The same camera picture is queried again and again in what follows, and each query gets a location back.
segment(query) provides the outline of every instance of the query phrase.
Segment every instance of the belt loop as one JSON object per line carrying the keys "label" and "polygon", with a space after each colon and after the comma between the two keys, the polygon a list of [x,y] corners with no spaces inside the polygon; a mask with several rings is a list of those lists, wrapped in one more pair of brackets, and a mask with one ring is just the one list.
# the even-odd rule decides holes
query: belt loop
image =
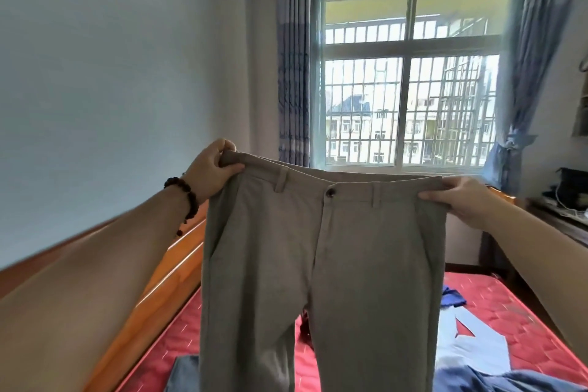
{"label": "belt loop", "polygon": [[371,195],[371,207],[372,208],[379,208],[380,207],[380,199],[382,198],[382,183],[375,182],[372,185],[372,195]]}
{"label": "belt loop", "polygon": [[276,187],[274,189],[277,193],[284,192],[284,186],[286,185],[286,178],[288,176],[288,167],[282,166],[280,169],[280,175],[277,177]]}

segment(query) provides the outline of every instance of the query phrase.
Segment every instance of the wooden bed frame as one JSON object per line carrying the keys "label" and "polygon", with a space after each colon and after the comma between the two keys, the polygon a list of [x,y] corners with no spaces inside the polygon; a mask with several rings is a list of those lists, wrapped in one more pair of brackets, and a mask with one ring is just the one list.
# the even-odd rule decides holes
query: wooden bed frame
{"label": "wooden bed frame", "polygon": [[[515,202],[514,197],[493,188],[490,189],[505,200]],[[183,236],[174,240],[168,248],[135,310],[96,366],[84,392],[114,390],[200,286],[207,210],[208,203],[205,203],[195,218],[181,226]],[[114,220],[116,218],[0,271],[0,299],[60,258],[71,244],[98,232]],[[475,269],[475,267],[463,267],[467,268],[466,270],[453,268],[455,271],[466,272]]]}

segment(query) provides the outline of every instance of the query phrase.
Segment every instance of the khaki pants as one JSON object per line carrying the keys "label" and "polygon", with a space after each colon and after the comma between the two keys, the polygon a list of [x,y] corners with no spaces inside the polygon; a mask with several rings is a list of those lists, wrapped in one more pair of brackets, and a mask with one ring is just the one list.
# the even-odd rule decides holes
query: khaki pants
{"label": "khaki pants", "polygon": [[294,391],[304,307],[323,392],[430,392],[447,209],[416,194],[440,177],[231,163],[206,225],[203,392]]}

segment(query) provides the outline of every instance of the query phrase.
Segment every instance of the red mattress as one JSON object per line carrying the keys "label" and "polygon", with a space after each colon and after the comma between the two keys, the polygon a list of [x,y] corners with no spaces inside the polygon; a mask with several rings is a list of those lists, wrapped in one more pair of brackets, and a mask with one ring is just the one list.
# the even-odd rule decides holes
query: red mattress
{"label": "red mattress", "polygon": [[[473,314],[506,336],[512,369],[536,370],[588,386],[588,368],[499,280],[480,274],[446,273],[445,284],[465,297]],[[198,290],[116,392],[162,392],[174,359],[198,353],[200,314]],[[315,354],[298,341],[300,319],[297,324],[296,390],[319,392]]]}

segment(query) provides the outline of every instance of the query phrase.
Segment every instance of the exterior window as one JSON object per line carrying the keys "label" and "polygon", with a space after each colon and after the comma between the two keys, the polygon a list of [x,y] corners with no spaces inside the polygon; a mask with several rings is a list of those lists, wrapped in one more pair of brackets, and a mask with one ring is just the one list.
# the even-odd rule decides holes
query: exterior window
{"label": "exterior window", "polygon": [[[508,1],[328,0],[327,139],[340,144],[327,152],[327,164],[480,170],[496,138]],[[350,138],[358,140],[352,152]]]}

